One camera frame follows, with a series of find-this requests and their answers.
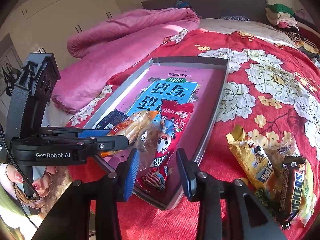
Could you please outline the Snickers bar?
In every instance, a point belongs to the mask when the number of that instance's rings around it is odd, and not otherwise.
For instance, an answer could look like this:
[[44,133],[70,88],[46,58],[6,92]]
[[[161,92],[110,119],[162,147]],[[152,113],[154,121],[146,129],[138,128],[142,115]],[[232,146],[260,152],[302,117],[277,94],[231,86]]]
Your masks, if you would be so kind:
[[281,191],[277,198],[276,219],[283,229],[300,211],[305,178],[305,157],[285,156],[280,166]]

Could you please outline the blue Oreo packet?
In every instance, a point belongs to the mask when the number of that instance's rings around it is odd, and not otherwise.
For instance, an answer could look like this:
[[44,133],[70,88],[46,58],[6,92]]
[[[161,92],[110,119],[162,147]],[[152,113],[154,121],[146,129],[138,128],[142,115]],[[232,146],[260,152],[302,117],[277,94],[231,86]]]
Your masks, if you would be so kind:
[[105,116],[96,126],[95,129],[108,129],[112,130],[122,121],[127,119],[129,116],[125,113],[114,109],[107,116]]

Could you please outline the grey tray box with book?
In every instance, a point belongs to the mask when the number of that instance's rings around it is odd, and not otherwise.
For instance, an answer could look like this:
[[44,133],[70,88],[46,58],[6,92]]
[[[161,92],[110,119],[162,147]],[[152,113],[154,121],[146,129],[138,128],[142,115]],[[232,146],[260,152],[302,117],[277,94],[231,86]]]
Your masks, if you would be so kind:
[[92,114],[85,129],[95,129],[117,109],[131,116],[140,111],[159,111],[163,100],[192,103],[193,113],[185,125],[158,114],[153,124],[169,132],[169,142],[185,129],[177,147],[199,164],[212,133],[221,94],[228,74],[228,60],[202,56],[154,57],[131,74]]

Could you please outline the blue patterned pillow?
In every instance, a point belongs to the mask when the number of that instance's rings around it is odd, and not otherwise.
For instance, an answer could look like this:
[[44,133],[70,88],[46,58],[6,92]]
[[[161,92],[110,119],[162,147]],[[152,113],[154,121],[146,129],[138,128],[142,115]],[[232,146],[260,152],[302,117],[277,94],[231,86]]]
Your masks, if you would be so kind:
[[182,1],[182,0],[177,1],[175,3],[174,7],[177,9],[183,9],[183,8],[191,9],[192,8],[192,6],[187,1]]

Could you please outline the yellow snack packet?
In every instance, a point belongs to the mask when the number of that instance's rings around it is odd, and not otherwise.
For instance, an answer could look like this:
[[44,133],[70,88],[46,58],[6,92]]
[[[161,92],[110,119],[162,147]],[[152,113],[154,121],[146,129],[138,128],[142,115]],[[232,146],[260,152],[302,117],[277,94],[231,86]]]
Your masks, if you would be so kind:
[[226,138],[229,150],[251,184],[268,193],[275,190],[277,176],[264,149],[256,144],[240,125],[235,125]]

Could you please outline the orange rice cracker packet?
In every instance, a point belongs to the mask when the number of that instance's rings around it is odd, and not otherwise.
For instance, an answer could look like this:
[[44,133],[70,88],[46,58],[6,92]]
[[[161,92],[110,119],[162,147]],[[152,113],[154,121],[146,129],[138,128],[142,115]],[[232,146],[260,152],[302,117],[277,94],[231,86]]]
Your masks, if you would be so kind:
[[129,140],[129,145],[135,144],[139,133],[149,124],[153,124],[158,113],[159,111],[136,112],[113,128],[107,136],[124,135]]

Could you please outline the red floral blanket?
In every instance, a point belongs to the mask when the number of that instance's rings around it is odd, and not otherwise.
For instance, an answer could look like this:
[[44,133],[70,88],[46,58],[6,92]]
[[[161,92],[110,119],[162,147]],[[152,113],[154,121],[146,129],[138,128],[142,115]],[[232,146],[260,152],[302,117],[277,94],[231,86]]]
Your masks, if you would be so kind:
[[[302,52],[242,31],[225,35],[197,29],[182,37],[165,38],[140,62],[123,72],[116,70],[106,84],[115,92],[152,57],[228,59],[227,83],[201,168],[221,180],[246,177],[225,136],[236,124],[261,146],[294,136],[313,172],[317,202],[306,225],[298,218],[284,234],[287,239],[319,239],[319,70]],[[198,204],[186,198],[171,211],[159,211],[133,196],[118,210],[123,239],[195,239]]]

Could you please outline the pink quilt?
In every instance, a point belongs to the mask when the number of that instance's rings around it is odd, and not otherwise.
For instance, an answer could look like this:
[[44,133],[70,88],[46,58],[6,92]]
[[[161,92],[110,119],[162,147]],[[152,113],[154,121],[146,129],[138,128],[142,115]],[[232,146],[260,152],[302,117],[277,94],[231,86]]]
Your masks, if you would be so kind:
[[136,9],[76,34],[67,50],[78,61],[64,68],[52,101],[76,113],[96,98],[107,81],[144,59],[168,38],[195,30],[200,19],[191,9]]

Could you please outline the red panda snack stick packet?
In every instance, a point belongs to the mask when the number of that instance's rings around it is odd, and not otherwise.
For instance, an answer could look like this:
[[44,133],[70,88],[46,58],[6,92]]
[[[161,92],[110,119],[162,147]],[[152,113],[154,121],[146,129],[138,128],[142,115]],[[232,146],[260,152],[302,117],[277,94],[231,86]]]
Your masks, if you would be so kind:
[[137,179],[142,190],[148,191],[151,187],[160,191],[165,189],[170,159],[186,130],[193,110],[192,102],[180,104],[172,100],[162,101],[155,156],[147,173]]

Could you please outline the clear red-green candy packet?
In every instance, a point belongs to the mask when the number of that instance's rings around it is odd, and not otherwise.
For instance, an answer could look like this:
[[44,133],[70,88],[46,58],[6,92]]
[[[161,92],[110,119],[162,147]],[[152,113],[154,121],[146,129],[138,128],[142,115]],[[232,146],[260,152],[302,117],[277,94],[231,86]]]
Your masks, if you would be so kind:
[[155,156],[159,127],[155,124],[149,124],[138,135],[133,145],[139,152],[139,168],[138,171],[146,170]]

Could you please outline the cream wardrobe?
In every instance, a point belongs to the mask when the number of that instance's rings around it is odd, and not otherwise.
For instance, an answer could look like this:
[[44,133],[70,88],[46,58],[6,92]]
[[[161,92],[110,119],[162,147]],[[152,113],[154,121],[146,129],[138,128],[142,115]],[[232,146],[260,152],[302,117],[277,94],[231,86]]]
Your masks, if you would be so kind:
[[31,52],[53,53],[60,70],[77,59],[67,40],[120,13],[116,0],[27,0],[1,26],[21,61]]

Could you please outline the stack of folded clothes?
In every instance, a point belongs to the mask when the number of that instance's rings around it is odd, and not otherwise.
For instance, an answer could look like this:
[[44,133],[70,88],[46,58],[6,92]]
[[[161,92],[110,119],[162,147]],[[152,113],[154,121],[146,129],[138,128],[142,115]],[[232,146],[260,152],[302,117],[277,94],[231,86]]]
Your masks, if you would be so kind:
[[295,12],[283,4],[268,4],[265,8],[270,24],[283,32],[311,60],[319,62],[319,32],[301,22]]

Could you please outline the clear green label cracker packet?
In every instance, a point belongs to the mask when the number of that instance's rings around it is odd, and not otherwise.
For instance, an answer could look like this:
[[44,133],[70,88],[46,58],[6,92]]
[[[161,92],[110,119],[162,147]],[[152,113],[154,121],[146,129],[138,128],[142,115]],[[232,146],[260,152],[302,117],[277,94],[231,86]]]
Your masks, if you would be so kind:
[[[303,157],[300,154],[300,151],[297,147],[297,143],[294,137],[283,140],[278,145],[271,146],[265,149],[269,160],[273,166],[273,169],[277,176],[277,190],[278,195],[275,197],[277,202],[277,198],[280,195],[281,191],[281,182],[280,182],[280,166],[284,160],[285,156],[289,157]],[[296,217],[291,221],[291,223],[296,222],[299,219],[303,225],[306,225],[313,215],[313,210],[316,204],[317,197],[313,192],[313,172],[311,169],[310,162],[306,159],[305,165],[305,178],[304,178],[304,186],[303,186],[303,195],[302,201],[300,204],[300,211],[296,215]]]

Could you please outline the grey headboard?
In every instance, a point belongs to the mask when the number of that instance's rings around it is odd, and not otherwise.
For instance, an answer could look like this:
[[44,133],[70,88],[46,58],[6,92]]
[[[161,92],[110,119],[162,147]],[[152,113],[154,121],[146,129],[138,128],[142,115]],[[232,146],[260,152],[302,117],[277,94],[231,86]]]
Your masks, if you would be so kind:
[[265,8],[267,0],[146,0],[144,9],[164,9],[176,2],[188,3],[201,18],[221,18],[223,16],[244,16],[250,21],[268,24]]

